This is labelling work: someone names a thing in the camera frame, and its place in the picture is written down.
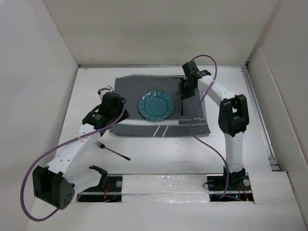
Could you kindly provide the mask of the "grey striped cloth placemat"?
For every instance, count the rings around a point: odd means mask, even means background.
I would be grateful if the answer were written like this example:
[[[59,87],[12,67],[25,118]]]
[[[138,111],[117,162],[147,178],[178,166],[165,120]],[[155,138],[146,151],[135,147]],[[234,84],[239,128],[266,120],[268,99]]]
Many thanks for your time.
[[[115,80],[115,91],[126,99],[129,118],[110,131],[123,137],[208,136],[205,106],[199,106],[202,93],[181,100],[180,76],[131,75]]]

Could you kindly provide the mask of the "black fork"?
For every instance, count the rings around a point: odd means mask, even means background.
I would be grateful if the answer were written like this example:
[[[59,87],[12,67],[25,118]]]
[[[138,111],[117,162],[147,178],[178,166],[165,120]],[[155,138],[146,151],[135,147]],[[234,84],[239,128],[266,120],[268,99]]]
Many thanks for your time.
[[[120,153],[118,153],[118,152],[116,152],[116,151],[114,151],[114,150],[112,150],[112,149],[110,149],[110,148],[107,148],[103,143],[101,143],[101,142],[99,142],[99,141],[95,141],[94,144],[97,145],[99,148],[101,148],[101,149],[107,149],[107,150],[109,150],[109,151],[115,153],[116,155],[118,155],[118,156],[120,156],[120,157],[122,157],[122,158],[124,158],[124,159],[126,159],[126,160],[128,160],[128,161],[131,160],[129,157],[127,157],[127,156],[125,156],[125,155],[122,155],[122,154],[120,154]]]

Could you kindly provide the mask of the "teal ceramic plate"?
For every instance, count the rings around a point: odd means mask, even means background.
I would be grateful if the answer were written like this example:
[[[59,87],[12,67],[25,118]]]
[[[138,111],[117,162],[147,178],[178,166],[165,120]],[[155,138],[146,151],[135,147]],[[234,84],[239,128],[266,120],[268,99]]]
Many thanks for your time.
[[[174,102],[171,96],[163,91],[151,91],[140,98],[138,110],[146,120],[161,121],[173,113]]]

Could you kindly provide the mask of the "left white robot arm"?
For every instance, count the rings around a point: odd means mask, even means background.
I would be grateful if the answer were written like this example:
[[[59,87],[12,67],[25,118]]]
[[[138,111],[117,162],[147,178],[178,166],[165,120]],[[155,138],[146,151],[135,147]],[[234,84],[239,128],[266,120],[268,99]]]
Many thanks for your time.
[[[82,119],[74,138],[60,145],[62,150],[46,166],[32,173],[34,195],[63,210],[73,199],[74,183],[70,177],[90,146],[109,128],[129,117],[126,99],[108,85],[98,90],[101,103]]]

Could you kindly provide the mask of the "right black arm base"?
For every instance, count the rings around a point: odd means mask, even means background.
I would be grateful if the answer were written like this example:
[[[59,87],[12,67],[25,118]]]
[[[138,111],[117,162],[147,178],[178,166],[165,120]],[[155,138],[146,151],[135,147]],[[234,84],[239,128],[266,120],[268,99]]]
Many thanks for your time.
[[[223,174],[210,174],[206,176],[207,182],[203,188],[208,190],[210,202],[253,202],[251,183],[245,168],[239,172],[229,173],[223,168]]]

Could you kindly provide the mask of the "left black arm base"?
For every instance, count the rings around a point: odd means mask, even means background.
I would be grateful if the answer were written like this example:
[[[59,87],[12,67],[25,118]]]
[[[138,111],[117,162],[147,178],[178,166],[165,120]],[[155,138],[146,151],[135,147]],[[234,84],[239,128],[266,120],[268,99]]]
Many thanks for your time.
[[[97,185],[86,188],[77,194],[78,202],[87,203],[118,203],[122,202],[122,175],[109,176],[105,169],[98,166],[90,166],[89,169],[100,174]]]

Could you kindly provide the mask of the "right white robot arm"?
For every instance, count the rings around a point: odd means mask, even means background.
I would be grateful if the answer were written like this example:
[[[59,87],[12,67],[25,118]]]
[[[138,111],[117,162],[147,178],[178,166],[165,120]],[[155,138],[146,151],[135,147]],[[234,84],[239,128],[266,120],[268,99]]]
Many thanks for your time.
[[[245,178],[243,164],[243,139],[249,113],[247,98],[236,95],[211,78],[207,70],[200,71],[195,61],[182,66],[184,77],[179,83],[180,98],[188,99],[199,90],[209,96],[219,107],[218,125],[223,132],[226,144],[226,163],[222,183],[232,190]]]

